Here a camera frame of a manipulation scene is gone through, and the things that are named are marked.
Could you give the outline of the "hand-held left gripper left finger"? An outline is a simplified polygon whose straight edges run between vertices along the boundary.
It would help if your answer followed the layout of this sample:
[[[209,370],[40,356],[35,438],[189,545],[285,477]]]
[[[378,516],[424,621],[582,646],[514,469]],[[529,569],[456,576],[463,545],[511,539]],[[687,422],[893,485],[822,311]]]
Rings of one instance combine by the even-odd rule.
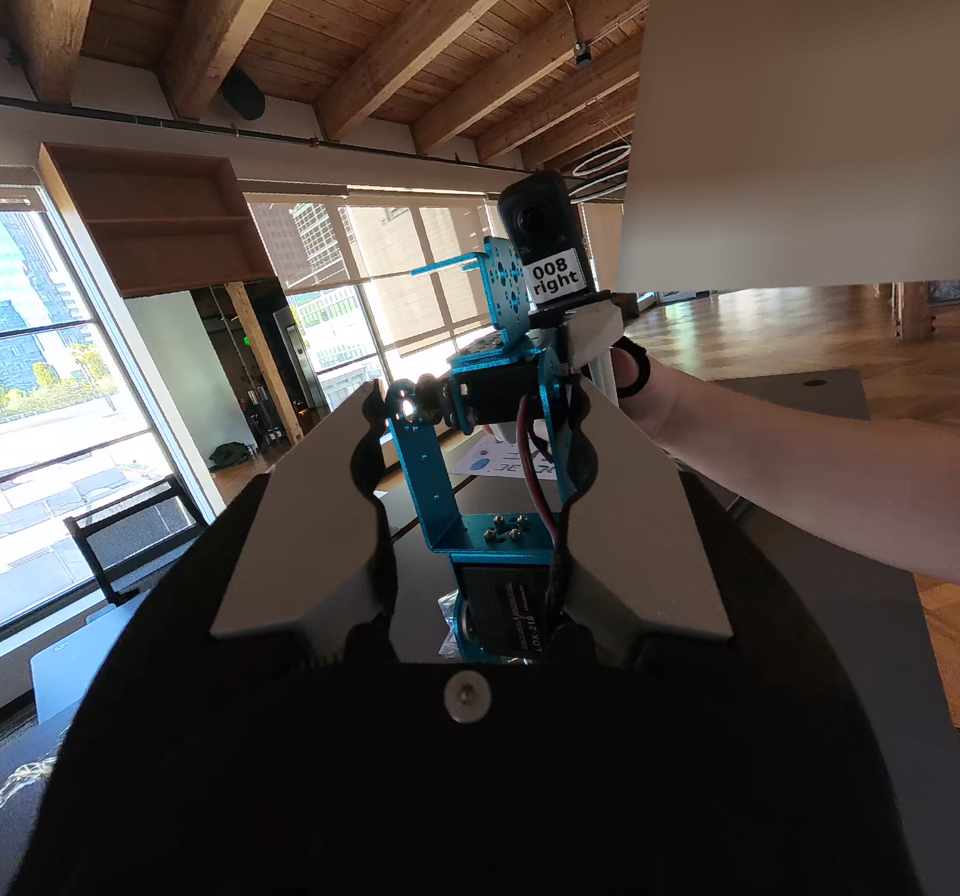
[[[397,561],[382,501],[381,384],[366,381],[273,467],[211,633],[278,631],[337,657],[354,626],[390,627]]]

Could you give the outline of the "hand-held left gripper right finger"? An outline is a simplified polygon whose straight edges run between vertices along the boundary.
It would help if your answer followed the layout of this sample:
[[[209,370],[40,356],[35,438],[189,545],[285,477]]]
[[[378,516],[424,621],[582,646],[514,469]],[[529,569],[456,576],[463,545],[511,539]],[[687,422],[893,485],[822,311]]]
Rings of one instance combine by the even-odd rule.
[[[574,386],[562,511],[562,605],[601,650],[659,631],[726,642],[733,630],[673,460],[589,380]]]

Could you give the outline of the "blue toy robot arm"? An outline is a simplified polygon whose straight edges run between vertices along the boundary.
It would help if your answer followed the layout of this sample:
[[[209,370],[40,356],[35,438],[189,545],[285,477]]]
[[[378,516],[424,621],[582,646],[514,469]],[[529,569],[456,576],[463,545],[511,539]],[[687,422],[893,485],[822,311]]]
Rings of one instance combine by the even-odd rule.
[[[398,450],[426,546],[448,558],[457,591],[457,638],[466,663],[519,660],[555,665],[597,665],[594,636],[565,614],[566,552],[558,548],[562,509],[554,512],[536,475],[534,455],[550,455],[561,506],[574,494],[568,462],[569,407],[537,407],[526,370],[504,357],[534,313],[522,275],[505,259],[511,242],[486,237],[480,254],[463,254],[436,265],[472,263],[480,272],[496,334],[455,353],[443,378],[399,380],[387,393],[390,432]],[[483,417],[514,418],[517,446],[532,512],[464,515],[458,505],[434,426],[443,421],[464,434]]]

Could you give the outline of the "person's right forearm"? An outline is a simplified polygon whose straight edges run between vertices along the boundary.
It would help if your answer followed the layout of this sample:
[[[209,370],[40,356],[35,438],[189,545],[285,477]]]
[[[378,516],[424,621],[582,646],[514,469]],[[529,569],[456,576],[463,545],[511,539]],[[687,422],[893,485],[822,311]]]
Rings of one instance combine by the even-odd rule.
[[[958,584],[958,432],[786,408],[659,366],[656,440],[690,467],[827,542]]]

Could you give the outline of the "black desk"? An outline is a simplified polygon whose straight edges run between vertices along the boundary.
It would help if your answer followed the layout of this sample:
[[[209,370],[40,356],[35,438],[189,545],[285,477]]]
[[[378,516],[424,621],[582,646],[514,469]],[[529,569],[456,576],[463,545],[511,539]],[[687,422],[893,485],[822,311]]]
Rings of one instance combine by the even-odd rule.
[[[732,391],[796,410],[868,418],[860,374],[853,369],[769,374],[717,380]],[[399,655],[438,659],[441,627],[438,597],[452,588],[450,567],[425,545],[409,494],[397,486],[383,497],[391,524],[406,525],[395,543],[401,579],[393,629]],[[783,573],[833,645],[878,738],[901,805],[904,832],[924,894],[958,894],[958,738],[934,655],[926,612],[913,575],[812,537],[759,507],[739,519],[743,530]],[[102,663],[106,642],[94,660],[93,639],[112,636],[123,620],[105,615],[56,643],[47,660],[66,677],[79,665],[71,650]],[[40,724],[2,750],[2,777],[15,764],[39,760],[53,750],[74,716],[77,701],[59,699],[61,712],[45,707]],[[2,894],[26,849],[46,781],[23,787],[2,808]]]

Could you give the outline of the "person's right hand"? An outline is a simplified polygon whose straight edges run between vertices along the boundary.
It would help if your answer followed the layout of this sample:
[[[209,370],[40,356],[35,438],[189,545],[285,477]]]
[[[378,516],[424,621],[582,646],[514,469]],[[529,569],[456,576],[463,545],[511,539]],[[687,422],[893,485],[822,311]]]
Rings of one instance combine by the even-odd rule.
[[[649,367],[646,382],[630,396],[619,397],[619,409],[655,444],[671,453],[668,437],[676,398],[676,373],[655,359],[648,356],[644,359]],[[640,380],[641,365],[629,351],[612,348],[610,360],[617,390],[627,390]]]

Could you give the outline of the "printed paper sheet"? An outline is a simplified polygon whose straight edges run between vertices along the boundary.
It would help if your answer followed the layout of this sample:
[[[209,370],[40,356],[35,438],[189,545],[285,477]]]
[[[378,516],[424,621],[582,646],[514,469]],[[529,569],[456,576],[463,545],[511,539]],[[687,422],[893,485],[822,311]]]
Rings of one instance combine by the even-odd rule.
[[[478,432],[458,446],[451,474],[523,481],[522,460],[516,444],[499,441],[495,436]]]

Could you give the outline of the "small clear plastic bag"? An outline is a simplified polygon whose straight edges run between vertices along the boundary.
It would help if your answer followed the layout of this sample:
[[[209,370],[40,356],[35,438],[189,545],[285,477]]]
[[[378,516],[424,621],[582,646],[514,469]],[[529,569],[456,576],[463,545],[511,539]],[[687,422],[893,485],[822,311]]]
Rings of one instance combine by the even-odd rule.
[[[443,660],[458,663],[462,661],[457,638],[459,601],[459,590],[452,590],[438,599],[438,609],[447,628],[447,633],[439,647],[438,655]]]

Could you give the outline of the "black chair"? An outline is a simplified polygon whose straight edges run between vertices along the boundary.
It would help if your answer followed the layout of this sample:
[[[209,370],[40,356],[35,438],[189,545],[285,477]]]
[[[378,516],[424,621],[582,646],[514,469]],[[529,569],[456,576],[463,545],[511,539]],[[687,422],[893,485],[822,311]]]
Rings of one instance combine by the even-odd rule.
[[[107,604],[115,608],[142,593],[143,581],[176,562],[208,527],[174,475],[68,517],[64,524]]]

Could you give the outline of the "large window with roller blinds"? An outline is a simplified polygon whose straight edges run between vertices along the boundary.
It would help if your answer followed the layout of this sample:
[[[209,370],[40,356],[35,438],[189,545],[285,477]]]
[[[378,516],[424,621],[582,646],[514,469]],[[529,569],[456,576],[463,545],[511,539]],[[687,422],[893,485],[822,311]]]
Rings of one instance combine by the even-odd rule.
[[[505,238],[478,195],[249,194],[247,202],[330,409],[368,379],[417,380],[496,331],[479,270],[451,265]]]

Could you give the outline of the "large bare window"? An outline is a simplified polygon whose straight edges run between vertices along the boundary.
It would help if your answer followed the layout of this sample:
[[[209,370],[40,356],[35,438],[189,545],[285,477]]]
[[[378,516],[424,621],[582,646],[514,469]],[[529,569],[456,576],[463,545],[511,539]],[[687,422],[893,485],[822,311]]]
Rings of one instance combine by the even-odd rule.
[[[1,626],[91,594],[65,520],[177,477],[207,521],[146,378],[39,186],[1,190]]]

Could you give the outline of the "black ceiling speaker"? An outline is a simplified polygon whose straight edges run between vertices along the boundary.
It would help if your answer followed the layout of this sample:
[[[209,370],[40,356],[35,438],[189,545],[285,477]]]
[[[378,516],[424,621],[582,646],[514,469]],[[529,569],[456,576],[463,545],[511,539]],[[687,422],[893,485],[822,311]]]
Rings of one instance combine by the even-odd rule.
[[[255,81],[234,65],[223,77],[218,93],[225,104],[245,121],[257,121],[266,112],[266,96]]]

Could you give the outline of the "crumpled clear plastic bag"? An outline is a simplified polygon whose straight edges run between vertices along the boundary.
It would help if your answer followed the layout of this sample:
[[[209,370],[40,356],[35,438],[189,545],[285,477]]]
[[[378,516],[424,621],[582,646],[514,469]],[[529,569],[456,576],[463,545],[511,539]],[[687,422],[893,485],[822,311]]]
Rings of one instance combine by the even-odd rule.
[[[53,773],[58,756],[59,748],[55,747],[45,756],[26,761],[12,770],[1,787],[1,810],[4,810],[21,792],[48,780]]]

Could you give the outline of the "wooden post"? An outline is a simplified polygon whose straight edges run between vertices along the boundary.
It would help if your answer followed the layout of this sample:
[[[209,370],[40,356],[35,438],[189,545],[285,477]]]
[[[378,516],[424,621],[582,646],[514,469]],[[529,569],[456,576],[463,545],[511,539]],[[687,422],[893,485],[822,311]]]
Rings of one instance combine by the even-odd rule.
[[[304,432],[270,345],[259,324],[258,316],[251,304],[245,284],[242,281],[227,282],[225,289],[250,341],[251,350],[269,388],[270,397],[276,407],[284,432],[293,447],[302,441]]]
[[[901,342],[930,340],[935,333],[930,306],[930,282],[900,281],[892,284],[891,306],[895,337]]]

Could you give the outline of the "wooden wall shelf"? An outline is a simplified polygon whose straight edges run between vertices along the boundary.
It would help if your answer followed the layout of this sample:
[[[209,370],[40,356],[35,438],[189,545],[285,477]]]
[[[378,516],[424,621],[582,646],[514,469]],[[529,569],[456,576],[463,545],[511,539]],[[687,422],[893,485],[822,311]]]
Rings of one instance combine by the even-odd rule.
[[[124,298],[276,277],[227,158],[42,142],[39,171]]]

